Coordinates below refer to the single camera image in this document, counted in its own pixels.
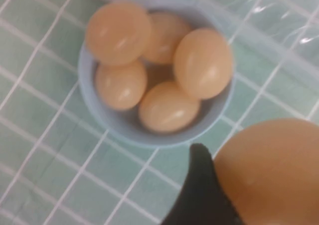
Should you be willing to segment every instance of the bowl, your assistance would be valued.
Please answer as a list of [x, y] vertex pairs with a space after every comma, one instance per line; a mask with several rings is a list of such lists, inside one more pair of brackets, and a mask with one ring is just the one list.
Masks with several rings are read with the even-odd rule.
[[[215, 25], [217, 21], [205, 15], [205, 12], [187, 0], [133, 0], [149, 11], [171, 11], [186, 19], [194, 28], [211, 27], [223, 34]], [[109, 108], [100, 99], [94, 87], [94, 75], [97, 62], [82, 45], [78, 74], [84, 101], [95, 119], [119, 140], [140, 147], [171, 147], [194, 140], [209, 130], [228, 105], [233, 80], [216, 97], [204, 100], [197, 118], [185, 129], [172, 134], [155, 134], [142, 126], [138, 118], [138, 107], [119, 112]]]

